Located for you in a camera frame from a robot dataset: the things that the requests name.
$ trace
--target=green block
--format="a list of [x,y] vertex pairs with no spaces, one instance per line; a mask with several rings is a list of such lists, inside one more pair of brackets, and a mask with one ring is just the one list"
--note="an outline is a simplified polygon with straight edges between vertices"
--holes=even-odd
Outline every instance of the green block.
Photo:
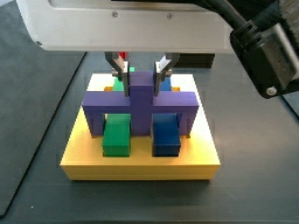
[[114,79],[113,91],[124,91],[124,84],[117,78]]
[[[124,91],[122,82],[114,79],[113,91]],[[102,137],[102,151],[105,157],[129,157],[130,151],[130,115],[110,114]]]

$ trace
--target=blue block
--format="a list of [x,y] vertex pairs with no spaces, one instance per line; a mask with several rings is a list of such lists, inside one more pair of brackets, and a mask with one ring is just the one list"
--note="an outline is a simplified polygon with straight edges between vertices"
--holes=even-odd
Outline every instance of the blue block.
[[178,157],[181,148],[176,114],[153,115],[153,156]]
[[160,84],[160,91],[172,91],[170,78],[166,77]]

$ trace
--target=yellow base platform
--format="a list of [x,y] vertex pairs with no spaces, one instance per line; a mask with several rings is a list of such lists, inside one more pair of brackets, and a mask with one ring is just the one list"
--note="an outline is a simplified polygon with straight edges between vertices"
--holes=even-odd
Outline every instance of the yellow base platform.
[[[88,90],[110,86],[110,74],[93,74]],[[197,89],[192,76],[173,75],[172,85],[181,91]],[[69,136],[60,167],[72,180],[172,180],[212,179],[220,160],[210,138],[202,108],[200,107],[190,138],[181,137],[178,157],[152,157],[150,137],[132,137],[129,157],[102,157],[102,137],[92,138],[82,109]]]

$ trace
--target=dark gray floor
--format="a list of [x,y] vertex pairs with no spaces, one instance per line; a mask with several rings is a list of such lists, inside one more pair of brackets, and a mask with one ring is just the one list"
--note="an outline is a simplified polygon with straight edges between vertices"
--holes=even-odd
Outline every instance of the dark gray floor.
[[0,216],[14,196],[84,52],[45,52],[16,3],[0,7]]
[[[149,70],[160,54],[129,53]],[[299,222],[299,123],[279,98],[264,100],[232,55],[194,73],[221,167],[208,181],[72,182],[58,163],[92,72],[92,53],[70,83],[4,224],[52,221]]]

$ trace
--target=purple block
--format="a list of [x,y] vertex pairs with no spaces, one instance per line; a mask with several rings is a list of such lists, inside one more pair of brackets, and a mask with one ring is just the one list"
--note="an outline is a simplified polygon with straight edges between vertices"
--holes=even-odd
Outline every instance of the purple block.
[[180,135],[189,135],[198,109],[193,92],[160,92],[154,97],[153,74],[130,73],[129,97],[122,92],[88,91],[81,103],[90,135],[102,135],[104,114],[130,114],[132,136],[149,136],[152,114],[177,114]]
[[132,136],[149,136],[154,82],[152,73],[133,73],[129,79],[130,133]]

